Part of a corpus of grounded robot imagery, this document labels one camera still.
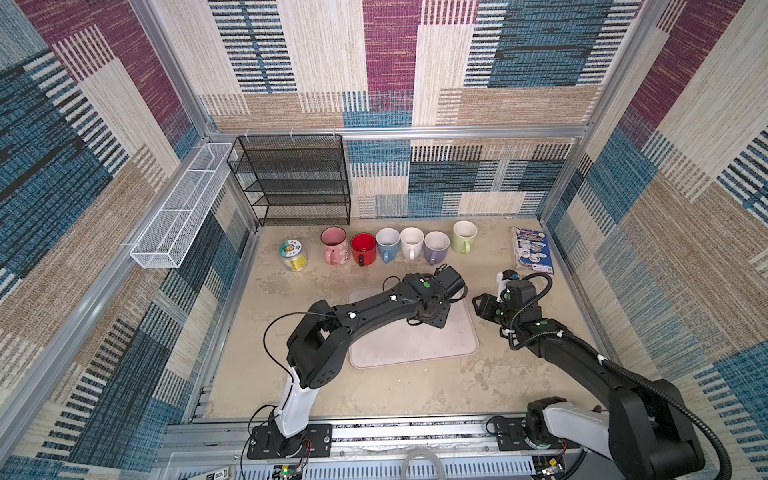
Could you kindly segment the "purple mug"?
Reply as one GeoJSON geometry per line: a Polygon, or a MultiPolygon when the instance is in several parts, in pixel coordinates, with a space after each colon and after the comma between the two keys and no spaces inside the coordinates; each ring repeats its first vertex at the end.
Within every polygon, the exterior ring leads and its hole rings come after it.
{"type": "Polygon", "coordinates": [[[431,231],[424,238],[424,258],[429,265],[442,264],[450,246],[451,240],[444,232],[431,231]]]}

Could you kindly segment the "white mug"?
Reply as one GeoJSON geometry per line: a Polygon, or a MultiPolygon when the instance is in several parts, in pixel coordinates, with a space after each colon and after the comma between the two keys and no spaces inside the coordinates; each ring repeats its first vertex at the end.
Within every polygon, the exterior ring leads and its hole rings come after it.
{"type": "Polygon", "coordinates": [[[400,232],[400,250],[406,260],[413,261],[422,253],[425,234],[417,227],[406,227],[400,232]]]}

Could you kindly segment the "light green mug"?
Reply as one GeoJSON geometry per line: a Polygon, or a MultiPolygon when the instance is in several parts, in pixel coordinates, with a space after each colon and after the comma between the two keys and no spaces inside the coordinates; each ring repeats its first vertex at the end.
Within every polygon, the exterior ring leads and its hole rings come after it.
{"type": "Polygon", "coordinates": [[[455,222],[452,228],[452,250],[457,254],[469,254],[477,234],[478,228],[473,222],[467,220],[455,222]]]}

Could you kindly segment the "blue mug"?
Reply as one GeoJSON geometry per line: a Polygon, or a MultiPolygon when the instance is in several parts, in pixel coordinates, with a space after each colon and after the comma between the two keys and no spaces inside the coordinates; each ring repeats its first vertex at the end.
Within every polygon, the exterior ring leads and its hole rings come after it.
{"type": "Polygon", "coordinates": [[[385,264],[394,261],[400,252],[400,232],[395,228],[385,227],[376,233],[375,239],[382,261],[385,264]]]}

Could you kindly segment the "red mug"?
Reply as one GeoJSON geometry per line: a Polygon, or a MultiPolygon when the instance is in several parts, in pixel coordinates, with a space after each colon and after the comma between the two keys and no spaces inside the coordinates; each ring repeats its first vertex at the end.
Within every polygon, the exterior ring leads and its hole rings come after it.
{"type": "Polygon", "coordinates": [[[372,265],[377,258],[377,242],[370,233],[358,233],[350,241],[353,262],[360,267],[372,265]]]}

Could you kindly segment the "pink ghost pattern mug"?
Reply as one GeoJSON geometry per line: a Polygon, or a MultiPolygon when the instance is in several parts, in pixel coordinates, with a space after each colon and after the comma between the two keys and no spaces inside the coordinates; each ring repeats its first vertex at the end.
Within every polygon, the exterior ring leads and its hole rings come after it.
{"type": "Polygon", "coordinates": [[[321,234],[325,263],[332,266],[344,265],[349,260],[347,232],[338,226],[326,228],[321,234]]]}

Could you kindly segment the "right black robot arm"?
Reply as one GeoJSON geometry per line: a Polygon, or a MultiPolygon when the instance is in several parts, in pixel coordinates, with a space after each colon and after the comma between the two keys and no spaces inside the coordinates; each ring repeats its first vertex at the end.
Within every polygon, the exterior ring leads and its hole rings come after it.
{"type": "Polygon", "coordinates": [[[583,409],[558,396],[529,403],[523,425],[530,447],[566,441],[609,458],[627,479],[674,479],[702,470],[704,435],[729,477],[728,454],[713,431],[666,380],[651,381],[611,361],[562,323],[543,317],[532,278],[501,275],[496,295],[473,298],[476,315],[498,325],[513,351],[527,349],[557,366],[590,391],[605,413],[583,409]]]}

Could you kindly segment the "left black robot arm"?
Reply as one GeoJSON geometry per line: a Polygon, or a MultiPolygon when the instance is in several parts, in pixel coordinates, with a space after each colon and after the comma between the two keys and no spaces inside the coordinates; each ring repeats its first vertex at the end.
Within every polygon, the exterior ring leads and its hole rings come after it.
{"type": "Polygon", "coordinates": [[[409,273],[392,287],[348,304],[325,300],[302,312],[286,347],[289,376],[278,406],[270,415],[281,441],[302,441],[320,388],[341,371],[350,346],[393,322],[415,319],[443,328],[451,305],[466,297],[461,275],[443,264],[432,273],[409,273]]]}

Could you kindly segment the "white plastic tray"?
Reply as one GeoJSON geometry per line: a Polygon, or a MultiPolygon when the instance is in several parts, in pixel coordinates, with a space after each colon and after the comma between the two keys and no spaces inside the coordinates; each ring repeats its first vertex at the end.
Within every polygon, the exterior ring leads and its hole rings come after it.
{"type": "Polygon", "coordinates": [[[451,306],[445,326],[410,326],[397,320],[366,334],[349,348],[359,370],[472,355],[479,342],[466,299],[451,306]]]}

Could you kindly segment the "yellow green labelled can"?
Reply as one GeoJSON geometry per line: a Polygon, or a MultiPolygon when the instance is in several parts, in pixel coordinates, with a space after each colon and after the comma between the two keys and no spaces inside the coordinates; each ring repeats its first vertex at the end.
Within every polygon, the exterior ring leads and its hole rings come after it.
{"type": "Polygon", "coordinates": [[[297,239],[287,239],[279,247],[279,255],[283,263],[293,272],[302,271],[308,259],[302,243],[297,239]]]}

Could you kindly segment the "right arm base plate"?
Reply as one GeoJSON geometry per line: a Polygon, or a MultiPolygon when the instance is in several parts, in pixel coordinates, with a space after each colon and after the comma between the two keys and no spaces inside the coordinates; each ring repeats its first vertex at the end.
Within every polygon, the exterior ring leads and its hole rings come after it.
{"type": "Polygon", "coordinates": [[[500,451],[551,451],[568,453],[581,448],[575,441],[555,439],[530,440],[525,432],[524,416],[493,415],[485,423],[486,432],[494,437],[500,451]]]}

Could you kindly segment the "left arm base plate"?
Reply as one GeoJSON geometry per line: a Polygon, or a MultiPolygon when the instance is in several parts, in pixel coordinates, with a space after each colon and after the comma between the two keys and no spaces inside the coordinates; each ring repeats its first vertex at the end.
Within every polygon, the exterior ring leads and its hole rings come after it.
{"type": "Polygon", "coordinates": [[[310,423],[300,433],[285,437],[270,423],[252,430],[245,456],[248,460],[327,458],[332,434],[331,424],[310,423]]]}

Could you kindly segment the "white mesh wall basket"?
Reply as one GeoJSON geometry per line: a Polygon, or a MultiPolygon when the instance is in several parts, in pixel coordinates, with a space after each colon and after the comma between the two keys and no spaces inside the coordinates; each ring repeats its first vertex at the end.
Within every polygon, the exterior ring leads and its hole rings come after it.
{"type": "Polygon", "coordinates": [[[208,143],[197,151],[130,252],[140,267],[181,266],[229,175],[232,153],[231,143],[208,143]]]}

